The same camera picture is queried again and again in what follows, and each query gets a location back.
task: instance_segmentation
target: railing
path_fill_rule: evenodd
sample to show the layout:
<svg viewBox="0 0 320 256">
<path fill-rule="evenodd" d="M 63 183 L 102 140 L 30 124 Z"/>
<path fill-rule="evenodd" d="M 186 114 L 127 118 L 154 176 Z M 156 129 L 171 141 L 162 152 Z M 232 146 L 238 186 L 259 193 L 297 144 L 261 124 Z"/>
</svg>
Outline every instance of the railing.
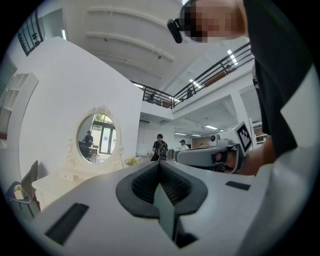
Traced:
<svg viewBox="0 0 320 256">
<path fill-rule="evenodd" d="M 174 97 L 172 95 L 144 84 L 140 84 L 134 81 L 131 82 L 143 90 L 142 100 L 144 102 L 149 102 L 151 104 L 155 104 L 167 109 L 174 108 Z"/>
<path fill-rule="evenodd" d="M 44 41 L 39 26 L 37 9 L 22 24 L 21 28 L 18 30 L 17 36 L 22 49 L 27 56 Z"/>
<path fill-rule="evenodd" d="M 252 61 L 253 59 L 254 57 L 251 53 L 249 42 L 241 46 L 234 52 L 230 52 L 228 56 L 218 61 L 216 64 L 208 68 L 195 79 L 190 80 L 190 83 L 188 83 L 187 86 L 176 93 L 173 96 L 173 107 L 176 107 L 180 103 L 191 98 L 202 89 L 211 86 L 218 80 L 224 78 L 225 76 L 239 69 L 241 66 Z"/>
</svg>

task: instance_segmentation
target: chair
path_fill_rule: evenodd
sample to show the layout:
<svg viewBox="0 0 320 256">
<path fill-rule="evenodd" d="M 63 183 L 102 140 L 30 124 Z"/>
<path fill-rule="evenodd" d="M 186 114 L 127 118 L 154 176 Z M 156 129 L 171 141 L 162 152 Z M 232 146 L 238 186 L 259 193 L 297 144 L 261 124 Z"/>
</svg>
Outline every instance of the chair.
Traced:
<svg viewBox="0 0 320 256">
<path fill-rule="evenodd" d="M 89 145 L 88 144 L 79 141 L 79 149 L 80 149 L 81 154 L 85 158 L 88 158 L 90 156 L 90 154 L 89 154 Z"/>
<path fill-rule="evenodd" d="M 30 214 L 34 218 L 34 214 L 30 208 L 30 203 L 33 201 L 35 196 L 35 189 L 32 187 L 32 182 L 35 182 L 38 179 L 38 160 L 33 163 L 30 170 L 21 180 L 21 182 L 14 181 L 7 192 L 5 193 L 5 197 L 9 200 L 9 202 L 17 202 L 22 210 L 21 204 L 26 204 L 30 211 Z M 14 188 L 16 185 L 21 185 L 22 190 L 25 192 L 26 197 L 24 199 L 16 199 Z"/>
</svg>

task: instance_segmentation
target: white box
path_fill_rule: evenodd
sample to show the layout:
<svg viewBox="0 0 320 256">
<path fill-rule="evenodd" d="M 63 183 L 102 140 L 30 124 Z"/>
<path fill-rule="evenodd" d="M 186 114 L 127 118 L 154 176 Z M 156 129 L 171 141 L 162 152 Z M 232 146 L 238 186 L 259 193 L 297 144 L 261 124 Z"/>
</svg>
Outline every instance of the white box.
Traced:
<svg viewBox="0 0 320 256">
<path fill-rule="evenodd" d="M 26 197 L 26 193 L 23 191 L 21 185 L 16 185 L 13 189 L 15 199 L 23 200 Z"/>
</svg>

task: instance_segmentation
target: person with backpack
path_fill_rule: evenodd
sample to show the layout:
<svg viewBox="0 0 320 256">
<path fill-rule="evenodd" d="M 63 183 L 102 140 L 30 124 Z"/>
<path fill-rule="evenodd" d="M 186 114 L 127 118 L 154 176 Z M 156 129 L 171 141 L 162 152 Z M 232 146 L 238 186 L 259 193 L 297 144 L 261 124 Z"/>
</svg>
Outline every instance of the person with backpack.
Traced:
<svg viewBox="0 0 320 256">
<path fill-rule="evenodd" d="M 167 160 L 168 145 L 163 141 L 163 135 L 158 134 L 156 141 L 153 144 L 152 151 L 154 152 L 151 161 L 159 161 L 159 159 Z"/>
</svg>

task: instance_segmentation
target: glass door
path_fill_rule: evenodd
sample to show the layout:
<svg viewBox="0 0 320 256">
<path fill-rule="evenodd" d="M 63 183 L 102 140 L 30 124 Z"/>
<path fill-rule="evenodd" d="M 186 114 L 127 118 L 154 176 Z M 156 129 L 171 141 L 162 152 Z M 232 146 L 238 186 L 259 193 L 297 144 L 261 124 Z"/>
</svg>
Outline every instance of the glass door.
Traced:
<svg viewBox="0 0 320 256">
<path fill-rule="evenodd" d="M 111 145 L 110 145 L 110 155 L 112 154 L 112 152 L 115 149 L 116 146 L 116 140 L 117 140 L 117 133 L 116 133 L 116 129 L 112 129 L 112 136 L 111 136 Z"/>
<path fill-rule="evenodd" d="M 101 141 L 100 141 L 100 153 L 102 154 L 109 154 L 109 142 L 110 142 L 110 134 L 111 134 L 111 129 L 110 128 L 103 128 L 103 133 L 101 136 Z"/>
</svg>

